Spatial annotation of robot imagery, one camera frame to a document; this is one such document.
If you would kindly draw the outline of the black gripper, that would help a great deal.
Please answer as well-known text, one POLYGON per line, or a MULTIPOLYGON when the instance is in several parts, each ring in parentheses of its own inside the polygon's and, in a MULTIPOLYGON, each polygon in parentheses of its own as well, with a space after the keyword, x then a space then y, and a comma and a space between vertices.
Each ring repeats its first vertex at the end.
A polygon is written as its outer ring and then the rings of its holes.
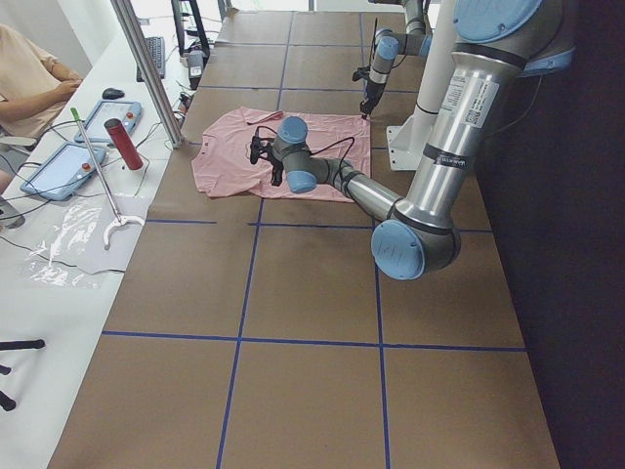
POLYGON ((281 163, 274 163, 271 170, 271 184, 280 186, 282 184, 283 166, 281 163))
POLYGON ((367 120, 368 115, 379 104, 382 97, 382 85, 374 81, 367 81, 364 90, 364 99, 359 104, 359 110, 362 113, 361 119, 367 120))

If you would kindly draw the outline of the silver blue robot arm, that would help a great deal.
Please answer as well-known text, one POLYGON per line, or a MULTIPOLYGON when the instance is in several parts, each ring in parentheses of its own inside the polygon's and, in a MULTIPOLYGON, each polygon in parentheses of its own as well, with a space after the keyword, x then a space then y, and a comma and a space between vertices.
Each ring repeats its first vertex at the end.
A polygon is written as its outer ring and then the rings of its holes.
POLYGON ((479 145, 510 83, 567 67, 574 52, 574 1, 445 1, 435 24, 424 1, 402 5, 405 30, 378 30, 367 66, 354 72, 365 84, 359 109, 369 116, 383 96, 399 56, 422 56, 426 67, 413 114, 387 131, 394 167, 414 173, 399 195, 357 171, 345 158, 309 149, 308 126, 284 119, 270 138, 254 137, 253 159, 272 166, 272 183, 304 193, 334 187, 373 216, 377 267, 410 280, 451 264, 461 239, 451 210, 479 145))
POLYGON ((359 104, 362 118, 369 116, 379 104, 397 56, 427 57, 433 42, 433 33, 427 17, 429 1, 373 1, 373 4, 398 5, 404 11, 405 31, 389 28, 373 33, 368 65, 353 73, 353 81, 364 82, 364 99, 359 104))

